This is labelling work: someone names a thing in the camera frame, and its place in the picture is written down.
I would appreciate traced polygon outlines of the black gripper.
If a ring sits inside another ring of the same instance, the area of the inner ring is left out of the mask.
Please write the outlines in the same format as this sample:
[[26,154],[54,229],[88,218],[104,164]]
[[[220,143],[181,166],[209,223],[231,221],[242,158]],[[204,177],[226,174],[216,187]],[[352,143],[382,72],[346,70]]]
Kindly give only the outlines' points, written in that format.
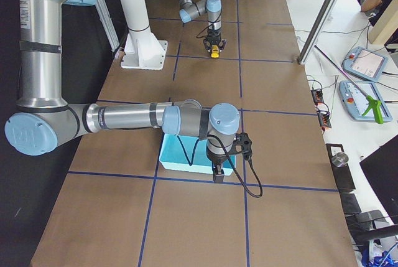
[[[214,166],[235,167],[236,165],[236,156],[234,154],[225,154],[224,151],[221,151],[221,154],[216,154],[210,149],[206,148],[206,156]],[[215,167],[212,167],[212,173],[213,182],[223,183],[224,170],[216,170]]]
[[221,30],[208,29],[207,35],[203,39],[203,45],[207,52],[210,51],[212,45],[217,45],[220,51],[223,51],[226,46],[226,39],[221,38]]

